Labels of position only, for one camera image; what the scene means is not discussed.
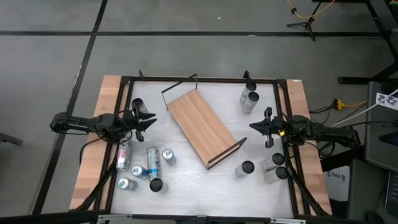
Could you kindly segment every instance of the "metal frame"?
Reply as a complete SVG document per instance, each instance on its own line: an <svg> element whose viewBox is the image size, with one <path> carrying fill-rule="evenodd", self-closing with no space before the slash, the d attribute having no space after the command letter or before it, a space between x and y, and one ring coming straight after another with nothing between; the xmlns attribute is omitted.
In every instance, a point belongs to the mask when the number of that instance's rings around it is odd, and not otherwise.
<svg viewBox="0 0 398 224"><path fill-rule="evenodd" d="M286 83L286 80L251 79L249 76L249 73L247 71L244 73L244 78L198 78L198 77L193 78L193 76L195 76L195 75L192 75L190 77L144 77L144 75L142 74L141 71L139 71L139 74L140 75L138 77L123 76L121 79L119 93L122 93L123 89L125 88L125 84L126 84L125 80L129 80L129 96L127 96L127 99L126 99L125 109L128 108L130 101L131 101L131 93L132 93L132 88L134 86L134 81L178 82L176 85L179 85L182 82L246 83L248 80L250 80L251 82L272 84L274 86L275 102L277 104L278 116L283 116L282 105L281 105L280 96L279 96L279 87L281 87L283 89L283 92L285 95L285 104L286 104L286 108L288 110L288 117L291 118L291 115L292 115L287 85L280 85L280 83L283 83L283 81ZM117 107L117 105L120 105L120 101L121 101L121 96L119 97L119 95L118 95L118 101L116 102L115 111L117 110L116 108L119 108L119 107ZM283 144L283 149L284 149L284 154L289 155L289 149L287 148L287 146L285 144ZM107 166L105 166L106 162L107 161L105 161L105 160L103 161L103 167L107 167ZM302 181L304 181L301 160L296 160L296 164L299 164L299 165L297 165L297 172L302 175L300 177L302 178ZM290 199L292 202L292 211L293 211L293 215L296 216L299 214L299 210L298 210L297 199L296 199L296 195L295 195L294 182L290 176L288 178L288 184L289 184ZM108 198L106 199L106 206L105 206L105 210L107 210L109 212L111 210L112 197L113 197L115 185L116 185L116 174L113 174L111 177L111 184L109 186ZM307 206L308 206L308 203L305 200L303 200L303 204L307 204ZM179 216L179 215L176 216L176 215L140 215L140 214L138 214L138 215L133 215L133 218L178 220L178 219L198 218L198 217L195 217L195 216L185 217L185 216ZM247 222L250 222L250 221L264 222L269 219L269 218L253 218L253 217L219 217L219 218L224 219L224 220L233 220L233 221L245 220Z"/></svg>
<svg viewBox="0 0 398 224"><path fill-rule="evenodd" d="M379 32L313 32L314 37L382 37L387 45L389 46L394 60L398 59L398 54L395 51L391 41L389 40L389 36L391 31L385 30L382 24L379 21L379 18L373 9L369 0L351 0L345 2L360 2L365 3L368 6L369 12L372 14L377 28ZM71 92L67 107L65 109L66 113L71 115L76 100L81 88L81 84L83 83L83 79L85 76L85 72L87 69L88 62L90 60L90 56L93 50L93 46L95 44L95 40L97 36L258 36L258 37L310 37L311 34L308 32L240 32L240 31L226 31L226 32L218 32L218 31L127 31L127 32L108 32L108 31L99 31L102 18L104 16L104 12L106 9L106 5L108 0L102 0L101 6L98 11L97 18L95 20L95 24L92 31L28 31L28 30L0 30L0 36L89 36L90 39L88 41L87 48L85 50L85 54L83 56L83 60L81 62L81 67L78 72L78 76L76 78L76 82L73 86L73 90ZM382 71L379 75L376 75L372 80L378 80L382 78L386 78L390 75L390 73L398 70L397 62L394 62L386 70ZM156 77L147 77L146 80L156 80ZM169 81L179 82L183 80L183 78L170 78ZM218 79L219 82L240 82L237 79ZM339 77L339 83L367 83L369 81L368 78L355 78L355 77ZM200 82L213 82L209 78L201 78ZM62 145L65 140L65 134L58 134L55 137L52 152L50 156L50 160L46 165L46 171L44 176L42 177L41 184L39 185L39 192L34 197L34 206L32 208L32 213L34 215L38 215L42 212L42 208L45 203L45 198L47 196L47 192L49 191L52 177L55 172L55 168L57 166L58 158L60 156Z"/></svg>

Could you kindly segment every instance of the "silver can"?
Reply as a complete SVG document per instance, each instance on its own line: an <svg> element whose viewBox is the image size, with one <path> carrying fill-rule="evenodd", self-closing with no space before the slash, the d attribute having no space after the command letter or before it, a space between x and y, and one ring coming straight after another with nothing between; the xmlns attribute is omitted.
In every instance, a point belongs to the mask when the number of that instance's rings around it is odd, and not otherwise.
<svg viewBox="0 0 398 224"><path fill-rule="evenodd" d="M164 194L169 189L169 186L163 180L160 180L159 178L155 178L155 179L151 180L151 182L149 184L149 188L153 192L158 192L158 193Z"/></svg>
<svg viewBox="0 0 398 224"><path fill-rule="evenodd" d="M130 180L122 177L118 181L118 187L121 190L136 190L138 187L138 183L135 180Z"/></svg>
<svg viewBox="0 0 398 224"><path fill-rule="evenodd" d="M276 167L264 174L264 180L267 183L274 183L287 178L287 170L285 167Z"/></svg>
<svg viewBox="0 0 398 224"><path fill-rule="evenodd" d="M139 111L141 111L143 113L148 113L148 109L145 106L145 103L143 102L143 100L141 98L133 99L131 104L136 105Z"/></svg>
<svg viewBox="0 0 398 224"><path fill-rule="evenodd" d="M246 101L244 102L244 104L242 106L242 112L244 114L251 113L254 106L259 101L259 98L260 98L260 96L257 93L255 93L255 92L249 93L248 97L246 98Z"/></svg>
<svg viewBox="0 0 398 224"><path fill-rule="evenodd" d="M160 178L159 150L156 147L147 148L147 160L149 179Z"/></svg>
<svg viewBox="0 0 398 224"><path fill-rule="evenodd" d="M246 98L248 97L248 94L251 92L254 92L257 88L257 85L253 82L248 82L246 83L246 86L244 86L244 90L242 92L241 98L239 99L239 102L241 104L244 104L246 101Z"/></svg>
<svg viewBox="0 0 398 224"><path fill-rule="evenodd" d="M244 161L237 168L235 168L235 175L239 178L243 178L254 171L254 164L251 161Z"/></svg>
<svg viewBox="0 0 398 224"><path fill-rule="evenodd" d="M267 157L261 162L261 167L267 171L277 166L282 165L285 162L285 158L281 153L274 153L272 156Z"/></svg>
<svg viewBox="0 0 398 224"><path fill-rule="evenodd" d="M131 174L134 177L140 178L142 180L144 180L144 179L146 179L148 177L147 169L143 168L140 165L133 166L131 168Z"/></svg>
<svg viewBox="0 0 398 224"><path fill-rule="evenodd" d="M171 150L171 149L163 150L162 157L163 157L164 161L166 161L166 163L168 165L175 164L176 158L175 158L173 150Z"/></svg>
<svg viewBox="0 0 398 224"><path fill-rule="evenodd" d="M131 139L122 139L119 144L118 158L116 161L117 170L127 170L129 168L131 151Z"/></svg>

